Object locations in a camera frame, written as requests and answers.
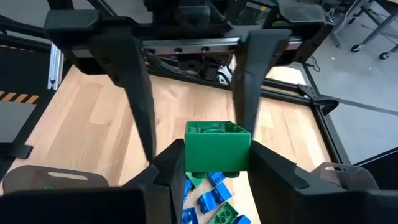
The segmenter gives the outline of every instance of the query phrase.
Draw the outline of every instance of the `black clamp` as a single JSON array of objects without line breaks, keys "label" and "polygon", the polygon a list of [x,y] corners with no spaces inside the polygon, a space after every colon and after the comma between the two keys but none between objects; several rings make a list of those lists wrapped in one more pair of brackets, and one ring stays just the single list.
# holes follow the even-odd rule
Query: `black clamp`
[{"label": "black clamp", "polygon": [[297,84],[297,86],[301,95],[308,96],[313,101],[314,105],[321,107],[324,116],[328,115],[338,106],[339,102],[335,99],[319,98],[318,94],[311,86],[302,84]]},{"label": "black clamp", "polygon": [[27,159],[32,150],[33,146],[0,142],[0,157]]}]

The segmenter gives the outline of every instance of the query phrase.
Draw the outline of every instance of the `wire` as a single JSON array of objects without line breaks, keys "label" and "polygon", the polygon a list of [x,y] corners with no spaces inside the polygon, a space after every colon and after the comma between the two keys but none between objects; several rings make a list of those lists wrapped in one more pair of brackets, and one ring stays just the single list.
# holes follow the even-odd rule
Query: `wire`
[{"label": "wire", "polygon": [[248,3],[248,0],[243,0],[243,5],[241,6],[241,10],[237,16],[237,18],[235,19],[235,21],[233,22],[234,24],[238,22],[239,18],[242,16],[244,8],[246,7],[246,4]]},{"label": "wire", "polygon": [[225,82],[228,84],[228,86],[231,87],[231,81],[229,80],[229,78],[224,73],[217,72],[217,75],[221,75],[225,79]]},{"label": "wire", "polygon": [[316,72],[320,72],[321,68],[318,65],[318,61],[314,56],[311,56],[312,59],[312,64],[311,63],[305,63],[306,66],[312,67],[312,69]]},{"label": "wire", "polygon": [[349,12],[350,12],[350,10],[353,8],[354,5],[355,5],[355,3],[351,5],[351,7],[348,9],[346,15],[344,16],[343,22],[341,23],[341,24],[342,24],[341,29],[344,28],[344,24],[345,24],[345,22],[346,22],[347,16],[348,16],[348,14],[350,14]]},{"label": "wire", "polygon": [[257,16],[257,17],[255,18],[255,20],[256,20],[256,22],[257,22],[257,21],[259,21],[259,20],[261,20],[261,19],[266,18],[267,16],[268,16],[268,13],[265,13],[264,15]]}]

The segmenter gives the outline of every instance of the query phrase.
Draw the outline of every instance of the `wooden table surface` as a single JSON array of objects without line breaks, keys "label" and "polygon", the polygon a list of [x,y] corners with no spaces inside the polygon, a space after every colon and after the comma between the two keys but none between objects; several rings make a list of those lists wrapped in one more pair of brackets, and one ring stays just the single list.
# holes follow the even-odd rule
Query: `wooden table surface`
[{"label": "wooden table surface", "polygon": [[[269,78],[304,83],[299,70],[273,68]],[[231,92],[207,86],[151,77],[156,112],[157,153],[174,139],[183,138],[187,121],[234,121]],[[254,139],[311,171],[330,158],[311,109],[282,101],[261,99]],[[26,160],[11,169],[38,166],[80,170],[103,175],[110,185],[122,185],[148,162],[145,159],[126,95],[108,76],[69,71],[26,144],[34,146]],[[247,174],[225,180],[235,209],[259,223]],[[187,198],[184,208],[211,190],[205,180]],[[206,223],[215,213],[200,215]]]}]

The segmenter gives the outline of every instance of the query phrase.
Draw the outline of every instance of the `concrete floor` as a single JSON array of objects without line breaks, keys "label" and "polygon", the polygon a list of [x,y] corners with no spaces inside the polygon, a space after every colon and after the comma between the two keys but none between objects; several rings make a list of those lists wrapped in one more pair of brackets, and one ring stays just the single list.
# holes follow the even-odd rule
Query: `concrete floor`
[{"label": "concrete floor", "polygon": [[[107,2],[119,15],[130,16],[137,22],[151,20],[142,1]],[[44,24],[49,10],[46,0],[2,0],[1,5],[0,14],[37,26]],[[85,0],[75,0],[74,5],[76,9],[92,8]],[[373,8],[387,14],[377,4]],[[376,28],[366,15],[362,15],[340,32],[343,42],[340,49],[335,47],[331,39],[327,39],[314,54],[321,71],[314,72],[310,68],[312,77],[321,94],[398,111],[398,54],[391,55],[387,60],[378,59],[381,52],[393,48],[394,44],[378,36],[365,49],[351,53],[351,46],[360,43],[371,32],[361,27],[361,24]],[[305,74],[300,64],[292,64],[291,67],[300,69]],[[398,145],[398,138],[395,137],[395,133],[398,133],[396,115],[340,104],[330,116],[353,164]]]}]

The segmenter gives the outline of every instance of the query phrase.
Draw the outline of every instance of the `lego brick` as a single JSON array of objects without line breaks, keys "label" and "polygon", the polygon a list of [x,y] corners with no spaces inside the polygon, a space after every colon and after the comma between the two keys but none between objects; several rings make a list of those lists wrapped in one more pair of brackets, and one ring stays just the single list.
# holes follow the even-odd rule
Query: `lego brick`
[{"label": "lego brick", "polygon": [[181,224],[199,224],[194,207],[182,210]]},{"label": "lego brick", "polygon": [[209,224],[232,224],[238,216],[238,212],[228,202],[218,210],[216,215],[210,220]]},{"label": "lego brick", "polygon": [[209,173],[209,182],[213,187],[216,187],[217,184],[221,183],[225,179],[225,176],[222,172],[210,172]]},{"label": "lego brick", "polygon": [[234,219],[233,224],[250,224],[250,219],[245,215],[240,215]]},{"label": "lego brick", "polygon": [[185,204],[185,201],[187,199],[187,196],[189,194],[189,191],[192,189],[192,183],[191,180],[189,180],[188,178],[185,179],[185,188],[184,188],[184,201],[182,202],[182,204]]},{"label": "lego brick", "polygon": [[217,208],[216,200],[213,198],[211,192],[206,192],[201,195],[197,202],[200,205],[200,211],[202,213],[207,213]]},{"label": "lego brick", "polygon": [[194,177],[192,177],[192,174],[189,173],[189,172],[185,173],[185,175],[187,175],[188,179],[191,180],[193,186],[195,186],[195,187],[198,187],[204,180],[202,178],[194,178]]},{"label": "lego brick", "polygon": [[187,122],[187,172],[237,172],[248,169],[251,135],[230,121]]},{"label": "lego brick", "polygon": [[220,183],[217,187],[211,190],[211,194],[213,194],[213,197],[218,204],[221,204],[232,197],[231,192],[229,192],[224,183]]}]

